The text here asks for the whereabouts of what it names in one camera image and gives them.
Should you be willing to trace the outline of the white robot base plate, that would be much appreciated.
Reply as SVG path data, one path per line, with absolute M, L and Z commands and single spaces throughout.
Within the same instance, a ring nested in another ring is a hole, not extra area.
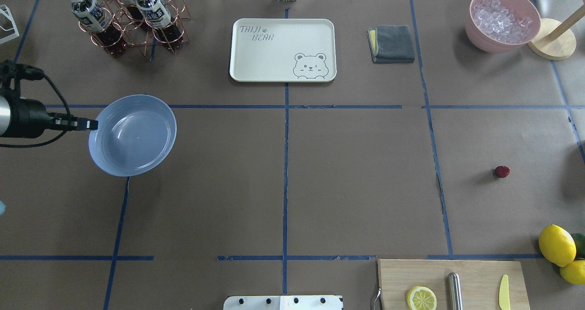
M 338 295 L 263 295 L 226 298 L 224 310 L 343 310 Z

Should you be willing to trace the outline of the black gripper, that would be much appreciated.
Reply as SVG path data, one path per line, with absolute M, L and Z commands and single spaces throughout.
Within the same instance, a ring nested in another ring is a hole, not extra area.
M 66 113 L 48 114 L 42 102 L 21 97 L 21 80 L 42 80 L 44 71 L 31 65 L 3 61 L 1 72 L 1 136 L 35 139 L 46 129 L 86 131 L 98 129 L 99 122 Z

